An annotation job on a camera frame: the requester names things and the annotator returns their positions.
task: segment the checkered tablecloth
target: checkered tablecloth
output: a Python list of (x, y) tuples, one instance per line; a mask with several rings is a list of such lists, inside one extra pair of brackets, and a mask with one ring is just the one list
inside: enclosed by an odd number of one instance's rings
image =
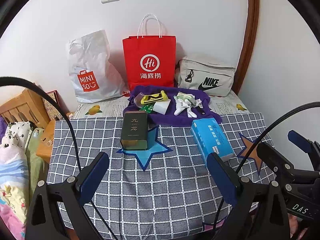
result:
[[(262, 114), (229, 114), (220, 125), (235, 154), (244, 147), (239, 133), (254, 140), (265, 129)], [(91, 163), (100, 152), (110, 157), (110, 167), (94, 195), (94, 203), (113, 232), (120, 239), (170, 239), (203, 230), (212, 223), (221, 194), (204, 165), (190, 128), (160, 125), (158, 140), (172, 149), (154, 155), (144, 172), (134, 156), (117, 153), (121, 148), (123, 118), (72, 120), (79, 147), (81, 166)], [(271, 144), (271, 138), (265, 137)], [(236, 169), (236, 155), (228, 164)], [(64, 181), (77, 175), (75, 149), (65, 121), (56, 122), (48, 183)], [(247, 160), (240, 176), (253, 182), (269, 183), (272, 171), (263, 163), (260, 177), (253, 160)], [(93, 224), (105, 238), (112, 238), (90, 204), (84, 206)], [(71, 227), (63, 203), (60, 211), (66, 226)], [(226, 203), (219, 215), (230, 212)]]

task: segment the brown star pattern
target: brown star pattern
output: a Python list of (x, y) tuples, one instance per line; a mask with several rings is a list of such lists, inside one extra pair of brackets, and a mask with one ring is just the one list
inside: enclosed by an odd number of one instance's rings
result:
[[(241, 133), (239, 133), (239, 134), (240, 134), (241, 140), (243, 141), (243, 143), (245, 145), (245, 148), (240, 152), (238, 157), (244, 158), (245, 155), (247, 154), (247, 152), (249, 151), (250, 147), (252, 146), (253, 141), (249, 140), (247, 137), (244, 137)], [(260, 174), (262, 160), (257, 155), (257, 146), (250, 153), (249, 158), (254, 159), (256, 166), (257, 166), (258, 174)]]

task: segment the nike bag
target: nike bag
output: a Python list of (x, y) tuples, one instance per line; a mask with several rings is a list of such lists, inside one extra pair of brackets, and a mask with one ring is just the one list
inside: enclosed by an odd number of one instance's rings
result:
[(108, 61), (109, 42), (104, 30), (67, 44), (69, 76), (79, 103), (95, 103), (128, 93), (116, 68)]
[(137, 36), (124, 39), (123, 51), (130, 91), (137, 85), (173, 87), (176, 37), (159, 35), (143, 36), (144, 19), (154, 16), (147, 14), (140, 23)]
[(202, 90), (209, 96), (225, 97), (231, 90), (235, 68), (209, 56), (183, 57), (175, 79), (178, 88)]

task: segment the blue star pattern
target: blue star pattern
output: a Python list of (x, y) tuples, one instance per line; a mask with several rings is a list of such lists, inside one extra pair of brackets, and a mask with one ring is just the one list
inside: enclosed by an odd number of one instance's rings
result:
[(172, 149), (157, 140), (158, 130), (159, 126), (156, 126), (148, 131), (147, 150), (124, 150), (123, 148), (121, 148), (117, 152), (124, 153), (126, 155), (134, 155), (143, 171), (145, 171), (154, 154), (167, 153), (172, 151)]

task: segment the blue gripper pad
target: blue gripper pad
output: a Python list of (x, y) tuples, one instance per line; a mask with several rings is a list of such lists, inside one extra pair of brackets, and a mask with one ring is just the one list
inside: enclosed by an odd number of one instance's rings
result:
[(234, 207), (237, 204), (237, 193), (241, 187), (239, 176), (232, 168), (226, 166), (216, 153), (208, 155), (207, 168), (224, 200)]
[(103, 176), (109, 168), (109, 156), (100, 152), (89, 166), (84, 167), (78, 174), (76, 188), (80, 193), (79, 204), (83, 206), (92, 200)]
[(300, 148), (305, 153), (311, 153), (310, 141), (298, 134), (296, 131), (291, 130), (288, 133), (288, 140)]

